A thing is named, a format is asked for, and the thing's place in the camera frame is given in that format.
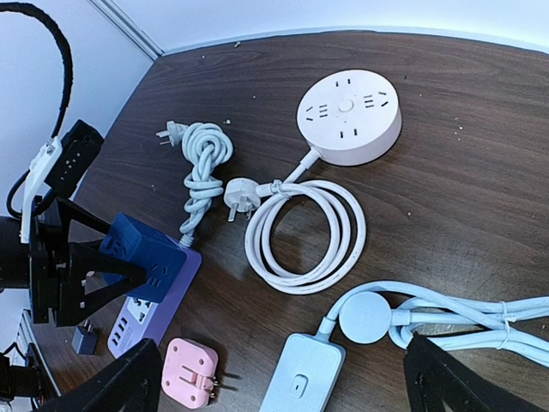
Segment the pink square plug adapter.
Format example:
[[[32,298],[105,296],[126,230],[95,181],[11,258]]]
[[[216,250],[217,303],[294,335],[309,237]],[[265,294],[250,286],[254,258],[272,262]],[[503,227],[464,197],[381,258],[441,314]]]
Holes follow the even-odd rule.
[[[228,373],[220,369],[219,351],[189,338],[173,338],[166,348],[161,388],[172,400],[190,410],[216,402],[220,391],[237,392],[227,385]]]

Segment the blue cube socket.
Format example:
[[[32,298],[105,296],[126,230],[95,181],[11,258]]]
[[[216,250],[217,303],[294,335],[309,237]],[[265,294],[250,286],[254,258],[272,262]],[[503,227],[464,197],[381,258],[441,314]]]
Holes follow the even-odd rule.
[[[187,253],[176,241],[124,213],[117,214],[100,251],[145,269],[145,283],[128,296],[153,303],[164,300],[187,261]]]

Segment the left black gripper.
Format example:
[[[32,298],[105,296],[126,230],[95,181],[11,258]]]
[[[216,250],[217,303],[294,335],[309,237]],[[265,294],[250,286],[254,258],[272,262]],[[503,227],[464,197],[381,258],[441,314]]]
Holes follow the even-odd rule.
[[[1,218],[1,289],[25,288],[36,324],[77,325],[147,280],[147,271],[136,264],[102,253],[88,244],[69,242],[62,317],[64,241],[69,239],[72,221],[103,235],[111,228],[106,221],[64,198],[54,201],[44,214],[31,219],[26,244],[20,239],[20,222],[13,217]],[[112,273],[122,279],[87,292],[85,284],[89,272]]]

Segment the light blue power strip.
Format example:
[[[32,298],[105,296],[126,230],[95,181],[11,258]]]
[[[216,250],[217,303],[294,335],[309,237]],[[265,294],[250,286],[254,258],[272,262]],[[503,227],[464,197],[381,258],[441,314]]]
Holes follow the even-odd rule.
[[[405,282],[368,282],[343,294],[315,334],[293,333],[287,338],[260,409],[325,409],[346,357],[346,350],[330,340],[335,327],[355,343],[371,344],[388,336],[406,349],[413,333],[428,324],[479,325],[480,331],[433,337],[431,342],[449,351],[504,349],[547,366],[548,342],[513,327],[517,321],[547,314],[546,296],[489,302],[448,296]]]

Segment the dark navy plug charger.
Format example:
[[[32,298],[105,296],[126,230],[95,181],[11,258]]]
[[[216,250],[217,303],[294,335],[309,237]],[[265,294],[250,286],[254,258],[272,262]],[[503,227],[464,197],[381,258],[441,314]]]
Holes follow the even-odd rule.
[[[97,342],[98,334],[89,320],[86,320],[84,324],[79,324],[75,327],[72,347],[77,354],[94,355]]]

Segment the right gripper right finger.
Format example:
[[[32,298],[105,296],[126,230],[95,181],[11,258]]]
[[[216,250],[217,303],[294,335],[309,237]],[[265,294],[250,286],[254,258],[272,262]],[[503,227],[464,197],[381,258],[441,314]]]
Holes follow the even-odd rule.
[[[481,378],[425,336],[413,335],[403,364],[412,411],[540,410]]]

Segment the purple power strip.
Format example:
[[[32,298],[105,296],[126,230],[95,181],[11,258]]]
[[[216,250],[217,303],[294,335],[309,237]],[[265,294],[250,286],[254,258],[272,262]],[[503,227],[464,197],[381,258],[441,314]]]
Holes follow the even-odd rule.
[[[198,251],[186,248],[187,260],[160,303],[127,297],[107,338],[107,347],[118,358],[142,339],[160,345],[197,271],[202,264]]]

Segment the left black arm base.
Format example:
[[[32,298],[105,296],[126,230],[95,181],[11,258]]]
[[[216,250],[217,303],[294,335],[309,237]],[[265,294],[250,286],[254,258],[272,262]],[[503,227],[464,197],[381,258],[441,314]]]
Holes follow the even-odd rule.
[[[21,354],[16,342],[1,353],[1,401],[9,403],[16,397],[27,397],[41,407],[47,401],[60,397],[60,390],[37,344],[31,342],[27,345],[23,366],[10,363],[8,354],[14,349]]]

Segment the left aluminium frame post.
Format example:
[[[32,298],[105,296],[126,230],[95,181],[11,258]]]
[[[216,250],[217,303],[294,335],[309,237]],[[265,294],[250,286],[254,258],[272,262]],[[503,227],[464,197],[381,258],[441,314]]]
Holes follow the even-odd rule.
[[[111,20],[142,52],[153,61],[164,54],[163,50],[152,40],[152,38],[114,1],[104,1],[103,4],[108,10]]]

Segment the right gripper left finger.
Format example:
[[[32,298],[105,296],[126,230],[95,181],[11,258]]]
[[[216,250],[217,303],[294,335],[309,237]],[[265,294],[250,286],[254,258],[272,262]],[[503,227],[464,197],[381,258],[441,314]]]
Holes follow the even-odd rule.
[[[156,411],[162,359],[143,339],[76,389],[48,401],[42,411]]]

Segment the round pink power socket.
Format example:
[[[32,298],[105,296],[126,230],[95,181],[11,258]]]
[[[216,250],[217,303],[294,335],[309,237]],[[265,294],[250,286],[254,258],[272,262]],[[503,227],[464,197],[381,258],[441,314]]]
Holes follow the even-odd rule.
[[[374,161],[401,133],[398,94],[385,77],[369,70],[343,70],[312,85],[299,102],[299,132],[308,153],[283,180],[259,184],[235,178],[226,185],[228,219],[250,216],[244,251],[251,268],[272,288],[292,295],[315,294],[341,280],[357,263],[367,237],[365,213],[357,198],[332,181],[300,177],[317,161],[355,167]],[[330,232],[328,249],[312,270],[295,274],[275,260],[270,245],[275,218],[296,196],[308,197],[324,212]]]

